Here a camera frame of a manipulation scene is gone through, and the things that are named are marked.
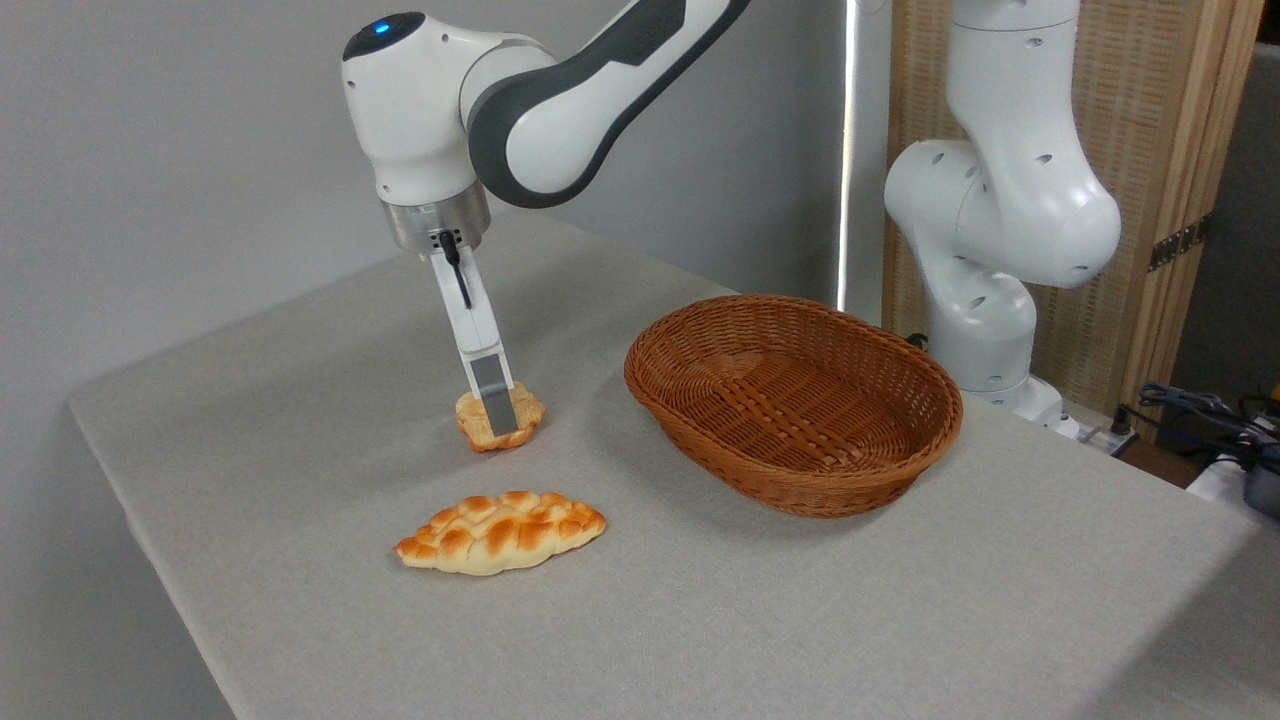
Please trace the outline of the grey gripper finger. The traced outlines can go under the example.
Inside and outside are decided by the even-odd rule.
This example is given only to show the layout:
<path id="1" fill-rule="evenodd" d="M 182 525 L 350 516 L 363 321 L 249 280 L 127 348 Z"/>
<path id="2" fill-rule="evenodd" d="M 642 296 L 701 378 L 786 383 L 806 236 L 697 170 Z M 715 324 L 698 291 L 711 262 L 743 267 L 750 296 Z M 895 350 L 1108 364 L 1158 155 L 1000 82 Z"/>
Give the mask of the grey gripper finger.
<path id="1" fill-rule="evenodd" d="M 517 432 L 518 418 L 509 395 L 513 383 L 502 348 L 492 348 L 470 359 L 468 378 L 481 400 L 494 437 Z"/>

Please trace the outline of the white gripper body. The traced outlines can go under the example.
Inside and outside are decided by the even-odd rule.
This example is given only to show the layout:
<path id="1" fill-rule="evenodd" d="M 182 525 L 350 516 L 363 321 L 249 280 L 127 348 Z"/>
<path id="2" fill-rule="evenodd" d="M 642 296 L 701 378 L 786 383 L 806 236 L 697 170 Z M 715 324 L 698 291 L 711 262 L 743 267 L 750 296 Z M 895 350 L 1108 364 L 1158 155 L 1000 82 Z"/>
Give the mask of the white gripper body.
<path id="1" fill-rule="evenodd" d="M 500 334 L 472 250 L 461 249 L 458 255 L 457 270 L 443 251 L 431 252 L 430 263 L 460 356 L 471 363 L 497 354 Z"/>

